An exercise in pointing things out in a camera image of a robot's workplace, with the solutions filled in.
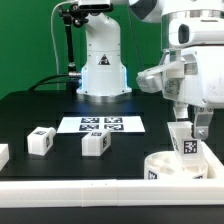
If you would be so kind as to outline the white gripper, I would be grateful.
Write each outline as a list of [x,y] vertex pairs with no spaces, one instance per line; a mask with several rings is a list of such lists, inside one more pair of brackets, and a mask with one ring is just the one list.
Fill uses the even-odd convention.
[[163,96],[178,101],[173,112],[177,121],[188,119],[188,105],[194,107],[193,137],[206,140],[214,110],[224,108],[224,46],[196,46],[181,51],[181,78],[164,73]]

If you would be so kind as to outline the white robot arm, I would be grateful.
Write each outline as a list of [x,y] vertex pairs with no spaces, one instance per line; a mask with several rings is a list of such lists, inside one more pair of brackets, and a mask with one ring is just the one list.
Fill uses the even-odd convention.
[[[100,3],[80,3],[88,24],[87,63],[78,93],[93,99],[115,97],[129,88],[118,55],[119,32],[110,27]],[[208,137],[213,111],[224,108],[224,0],[129,0],[142,22],[161,25],[160,63],[137,75],[139,88],[161,92],[178,108],[195,107],[194,137]]]

